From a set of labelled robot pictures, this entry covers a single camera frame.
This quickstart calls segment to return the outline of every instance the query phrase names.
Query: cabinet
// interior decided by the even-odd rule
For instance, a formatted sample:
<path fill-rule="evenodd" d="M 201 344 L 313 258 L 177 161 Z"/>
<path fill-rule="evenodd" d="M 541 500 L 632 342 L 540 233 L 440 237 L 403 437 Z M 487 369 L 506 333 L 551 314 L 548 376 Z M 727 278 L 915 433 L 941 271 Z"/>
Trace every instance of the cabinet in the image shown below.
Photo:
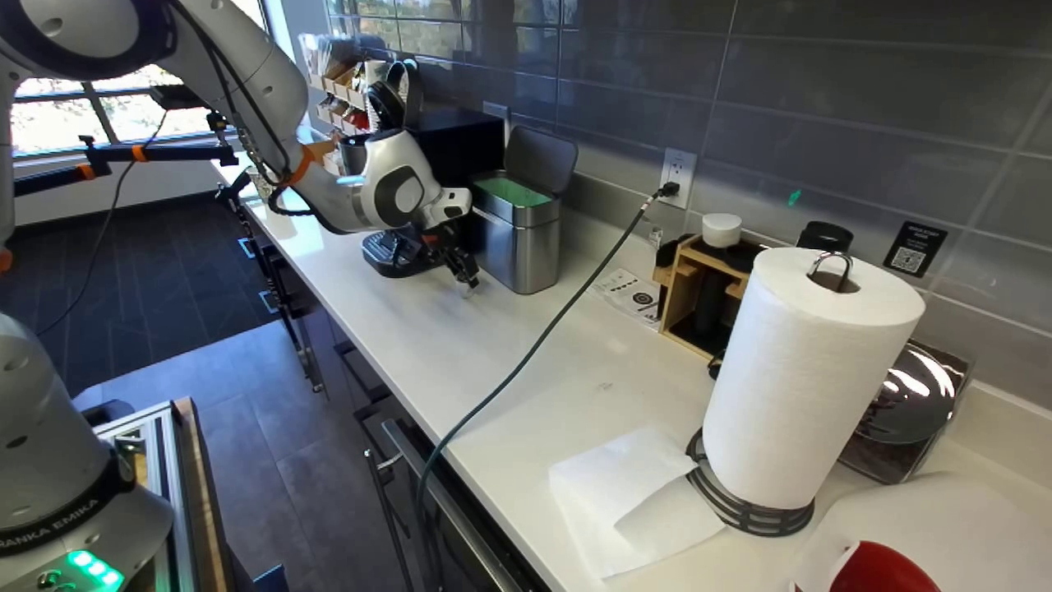
<path fill-rule="evenodd" d="M 427 496 L 416 496 L 427 433 L 248 217 L 239 243 L 263 271 L 263 301 L 282 320 L 313 391 L 356 408 L 367 476 L 406 587 L 545 587 L 451 468 L 437 468 Z"/>

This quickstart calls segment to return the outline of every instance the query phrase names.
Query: wall tile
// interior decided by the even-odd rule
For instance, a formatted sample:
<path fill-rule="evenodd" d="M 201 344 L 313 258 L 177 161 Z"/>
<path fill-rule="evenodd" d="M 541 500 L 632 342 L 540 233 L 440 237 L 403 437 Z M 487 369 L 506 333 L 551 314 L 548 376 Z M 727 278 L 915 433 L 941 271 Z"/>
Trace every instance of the wall tile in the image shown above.
<path fill-rule="evenodd" d="M 473 21 L 473 0 L 403 0 L 399 17 L 416 21 Z"/>
<path fill-rule="evenodd" d="M 980 227 L 1052 245 L 1052 161 L 1014 158 Z"/>
<path fill-rule="evenodd" d="M 934 347 L 964 356 L 980 381 L 1052 408 L 1052 339 L 1000 322 L 950 300 L 930 300 L 915 333 Z"/>
<path fill-rule="evenodd" d="M 357 0 L 357 13 L 360 17 L 394 17 L 394 2 L 392 0 Z"/>
<path fill-rule="evenodd" d="M 479 102 L 501 102 L 511 109 L 517 119 L 526 116 L 540 123 L 555 123 L 559 116 L 559 81 L 551 75 L 469 64 L 464 64 L 460 72 L 475 75 L 473 81 L 479 84 Z"/>
<path fill-rule="evenodd" d="M 447 104 L 483 104 L 479 79 L 473 75 L 469 64 L 460 64 L 454 60 L 431 60 L 422 56 L 422 87 L 424 102 L 447 102 Z"/>
<path fill-rule="evenodd" d="M 555 27 L 473 27 L 473 36 L 475 49 L 469 60 L 475 61 L 521 72 L 555 72 Z"/>
<path fill-rule="evenodd" d="M 964 237 L 937 291 L 1052 333 L 1052 253 Z"/>
<path fill-rule="evenodd" d="M 487 27 L 559 23 L 559 0 L 475 0 L 475 21 Z"/>
<path fill-rule="evenodd" d="M 717 104 L 708 158 L 937 219 L 967 219 L 997 152 Z"/>
<path fill-rule="evenodd" d="M 1052 49 L 1052 2 L 738 0 L 735 32 Z"/>
<path fill-rule="evenodd" d="M 794 243 L 799 230 L 808 219 L 833 219 L 856 233 L 850 253 L 882 265 L 898 227 L 903 222 L 900 214 L 888 214 L 859 201 L 840 201 L 821 191 L 794 188 L 777 176 L 750 175 L 738 169 L 702 161 L 701 169 L 701 195 L 689 204 L 702 214 L 727 209 L 738 214 L 750 230 L 764 237 L 777 237 L 783 243 Z M 930 263 L 922 278 L 903 277 L 915 287 L 927 287 L 934 271 L 948 258 L 954 250 L 954 233 Z"/>
<path fill-rule="evenodd" d="M 380 36 L 392 47 L 399 47 L 399 21 L 360 21 L 366 36 Z"/>
<path fill-rule="evenodd" d="M 641 195 L 602 184 L 596 176 L 571 176 L 566 188 L 566 208 L 581 209 L 612 227 L 624 227 L 641 204 Z"/>
<path fill-rule="evenodd" d="M 563 23 L 579 29 L 694 29 L 727 32 L 732 0 L 563 0 Z"/>
<path fill-rule="evenodd" d="M 604 184 L 650 195 L 658 188 L 665 152 L 609 137 L 579 135 L 579 175 L 602 176 Z"/>
<path fill-rule="evenodd" d="M 559 81 L 559 123 L 609 137 L 698 152 L 708 124 L 708 102 Z"/>
<path fill-rule="evenodd" d="M 559 72 L 567 79 L 709 97 L 722 38 L 685 32 L 563 32 Z"/>
<path fill-rule="evenodd" d="M 738 38 L 721 102 L 1012 144 L 1044 81 L 1044 60 Z"/>
<path fill-rule="evenodd" d="M 435 23 L 435 21 L 402 21 L 402 51 L 424 56 L 458 56 L 473 49 L 469 27 L 464 23 Z"/>

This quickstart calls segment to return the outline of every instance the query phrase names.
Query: gray tile backsplash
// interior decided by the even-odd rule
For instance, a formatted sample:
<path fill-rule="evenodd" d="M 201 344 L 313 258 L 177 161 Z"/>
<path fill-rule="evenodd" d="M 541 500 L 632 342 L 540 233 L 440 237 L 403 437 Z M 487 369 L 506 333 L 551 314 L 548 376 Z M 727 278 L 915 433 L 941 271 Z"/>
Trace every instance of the gray tile backsplash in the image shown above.
<path fill-rule="evenodd" d="M 738 38 L 721 97 L 1010 144 L 1047 84 L 1044 60 Z"/>
<path fill-rule="evenodd" d="M 968 233 L 937 277 L 937 288 L 975 310 L 1052 333 L 1052 250 Z"/>
<path fill-rule="evenodd" d="M 717 104 L 708 154 L 805 188 L 964 222 L 1001 154 L 934 137 Z"/>
<path fill-rule="evenodd" d="M 689 29 L 722 32 L 732 0 L 563 0 L 563 23 L 576 29 Z"/>
<path fill-rule="evenodd" d="M 1052 49 L 1052 2 L 738 0 L 735 32 L 975 49 Z"/>
<path fill-rule="evenodd" d="M 918 339 L 1052 408 L 1052 2 L 1044 0 L 360 0 L 422 51 L 427 97 L 510 104 L 581 144 L 567 204 L 624 222 L 665 148 L 698 154 L 688 214 L 791 243 L 856 230 L 882 263 L 944 227 Z"/>
<path fill-rule="evenodd" d="M 566 79 L 709 97 L 721 51 L 721 36 L 567 29 L 559 47 L 559 72 Z"/>
<path fill-rule="evenodd" d="M 980 227 L 1052 250 L 1052 161 L 1014 158 Z"/>

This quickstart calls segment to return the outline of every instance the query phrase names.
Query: paper towel holder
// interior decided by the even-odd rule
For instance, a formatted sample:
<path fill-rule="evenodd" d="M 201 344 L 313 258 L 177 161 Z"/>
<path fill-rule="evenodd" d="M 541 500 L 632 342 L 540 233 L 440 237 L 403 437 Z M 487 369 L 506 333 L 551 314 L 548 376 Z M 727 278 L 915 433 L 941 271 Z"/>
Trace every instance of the paper towel holder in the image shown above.
<path fill-rule="evenodd" d="M 779 511 L 779 506 L 758 506 L 758 503 L 750 503 L 735 494 L 731 494 L 708 454 L 702 454 L 702 437 L 701 431 L 689 437 L 688 443 L 688 454 L 694 457 L 694 470 L 688 474 L 688 481 L 712 503 L 717 515 L 732 525 L 732 530 L 742 530 L 742 533 L 754 533 L 754 537 L 791 537 L 799 533 L 801 525 L 813 523 L 815 515 L 815 500 L 805 503 L 805 506 L 794 506 L 794 511 Z"/>
<path fill-rule="evenodd" d="M 833 257 L 845 258 L 840 274 L 825 274 L 821 271 L 821 263 L 833 258 Z M 825 287 L 825 288 L 833 288 L 833 291 L 859 291 L 859 282 L 850 282 L 850 263 L 856 263 L 856 257 L 847 250 L 817 253 L 815 263 L 813 263 L 808 278 Z"/>

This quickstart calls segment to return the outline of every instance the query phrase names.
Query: folded paper towel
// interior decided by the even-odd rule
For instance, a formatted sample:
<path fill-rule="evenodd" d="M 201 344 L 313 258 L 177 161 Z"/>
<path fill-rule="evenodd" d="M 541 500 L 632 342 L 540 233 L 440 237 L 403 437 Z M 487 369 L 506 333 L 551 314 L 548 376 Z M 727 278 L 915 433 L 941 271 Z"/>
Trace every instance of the folded paper towel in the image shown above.
<path fill-rule="evenodd" d="M 551 464 L 551 496 L 590 576 L 650 564 L 722 530 L 688 470 L 694 459 L 655 424 Z"/>

